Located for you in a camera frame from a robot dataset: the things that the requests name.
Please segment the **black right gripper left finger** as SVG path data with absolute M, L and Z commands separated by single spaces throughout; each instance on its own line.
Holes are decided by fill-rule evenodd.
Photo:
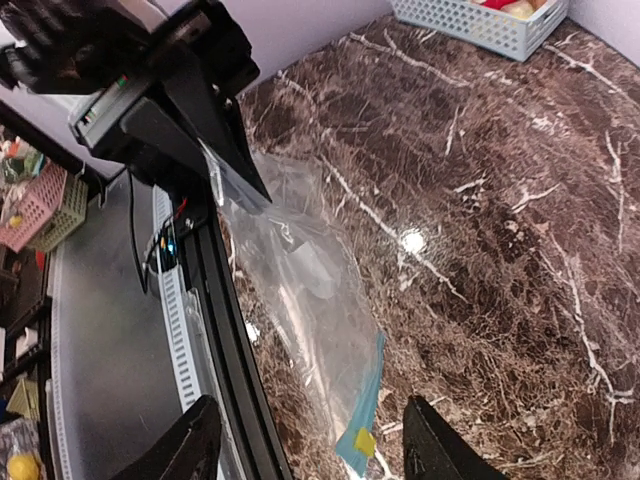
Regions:
M 112 479 L 215 479 L 221 427 L 217 401 L 202 395 L 147 452 Z

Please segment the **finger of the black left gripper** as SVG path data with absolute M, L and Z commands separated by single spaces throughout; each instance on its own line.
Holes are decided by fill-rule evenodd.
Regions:
M 166 75 L 162 84 L 203 153 L 216 200 L 270 203 L 248 146 L 238 102 L 199 64 Z
M 173 200 L 199 195 L 209 176 L 202 149 L 157 103 L 141 98 L 119 126 L 141 145 L 129 164 L 138 180 L 161 188 Z

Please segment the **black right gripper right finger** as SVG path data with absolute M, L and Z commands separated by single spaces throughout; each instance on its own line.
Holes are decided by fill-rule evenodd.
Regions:
M 422 396 L 412 395 L 403 413 L 403 463 L 407 480 L 502 480 Z

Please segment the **clear zip top bag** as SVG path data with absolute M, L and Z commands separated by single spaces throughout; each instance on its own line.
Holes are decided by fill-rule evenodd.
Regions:
M 299 372 L 320 432 L 363 476 L 376 448 L 385 337 L 323 198 L 321 168 L 254 153 L 267 188 L 260 194 L 210 147 L 202 151 L 239 263 Z

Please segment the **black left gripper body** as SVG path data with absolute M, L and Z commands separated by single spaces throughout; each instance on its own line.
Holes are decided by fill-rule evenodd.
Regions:
M 260 73 L 251 43 L 226 7 L 219 1 L 191 1 L 154 32 L 140 54 L 118 69 L 111 84 L 75 107 L 69 127 L 77 142 L 92 156 L 130 170 L 141 145 L 119 124 L 143 97 L 157 103 L 189 135 L 162 84 L 166 75 L 189 64 L 199 64 L 235 100 Z

